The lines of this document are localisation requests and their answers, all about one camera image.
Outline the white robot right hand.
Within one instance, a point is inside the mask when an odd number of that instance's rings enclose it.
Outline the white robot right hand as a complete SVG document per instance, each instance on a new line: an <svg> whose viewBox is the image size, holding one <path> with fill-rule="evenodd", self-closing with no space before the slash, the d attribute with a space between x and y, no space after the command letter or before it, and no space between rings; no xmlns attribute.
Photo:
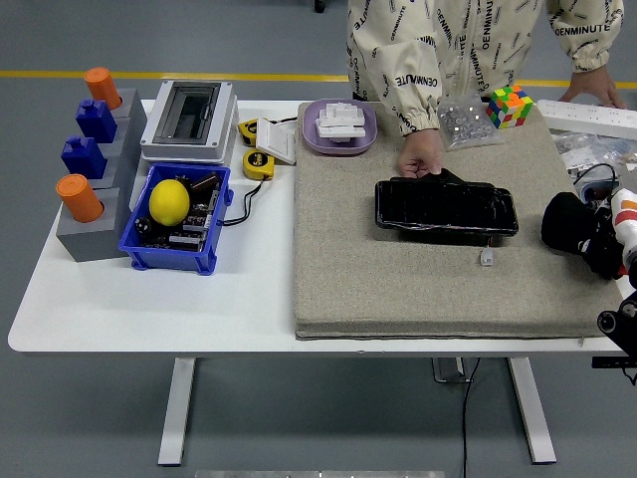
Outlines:
<svg viewBox="0 0 637 478"><path fill-rule="evenodd" d="M604 199L578 250L593 272L607 279L627 276L636 288L636 194L621 188Z"/></svg>

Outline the person's right hand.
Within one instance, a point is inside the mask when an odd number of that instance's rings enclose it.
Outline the person's right hand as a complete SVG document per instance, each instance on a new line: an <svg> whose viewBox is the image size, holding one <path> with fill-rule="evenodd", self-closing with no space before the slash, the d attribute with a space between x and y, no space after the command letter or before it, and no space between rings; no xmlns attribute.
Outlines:
<svg viewBox="0 0 637 478"><path fill-rule="evenodd" d="M402 177L421 178L442 171L443 144L437 129L423 129L407 134L396 167Z"/></svg>

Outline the person's left hand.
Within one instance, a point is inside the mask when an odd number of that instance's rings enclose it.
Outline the person's left hand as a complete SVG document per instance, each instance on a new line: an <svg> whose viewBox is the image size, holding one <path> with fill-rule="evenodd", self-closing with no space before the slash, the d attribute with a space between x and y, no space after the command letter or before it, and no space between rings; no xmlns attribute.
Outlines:
<svg viewBox="0 0 637 478"><path fill-rule="evenodd" d="M580 95L591 95L606 108L626 108L605 66L589 72L572 73L569 86L559 100L570 103Z"/></svg>

